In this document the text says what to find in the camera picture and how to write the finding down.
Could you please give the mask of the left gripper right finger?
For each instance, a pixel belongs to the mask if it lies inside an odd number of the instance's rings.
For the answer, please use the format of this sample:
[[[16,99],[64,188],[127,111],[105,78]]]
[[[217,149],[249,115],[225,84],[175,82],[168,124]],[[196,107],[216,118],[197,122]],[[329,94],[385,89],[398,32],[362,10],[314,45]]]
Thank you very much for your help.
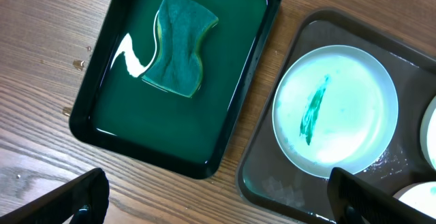
[[[435,219],[335,167],[328,181],[328,199],[334,219],[345,223],[434,223]]]

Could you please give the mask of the green yellow sponge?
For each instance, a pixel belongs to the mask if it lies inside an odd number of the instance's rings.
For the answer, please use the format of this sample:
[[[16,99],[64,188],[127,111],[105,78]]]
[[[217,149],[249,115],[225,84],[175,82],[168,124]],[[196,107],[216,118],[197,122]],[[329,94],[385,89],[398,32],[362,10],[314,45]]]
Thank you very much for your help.
[[[141,79],[163,91],[193,97],[203,77],[202,41],[218,22],[193,0],[163,0],[155,24],[157,56]]]

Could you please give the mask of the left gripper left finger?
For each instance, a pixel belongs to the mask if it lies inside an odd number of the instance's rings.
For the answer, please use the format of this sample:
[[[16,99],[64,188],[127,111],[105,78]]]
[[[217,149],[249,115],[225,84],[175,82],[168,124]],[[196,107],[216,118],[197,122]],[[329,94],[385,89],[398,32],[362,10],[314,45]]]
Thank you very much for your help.
[[[1,217],[2,223],[99,223],[106,217],[110,187],[95,168]]]

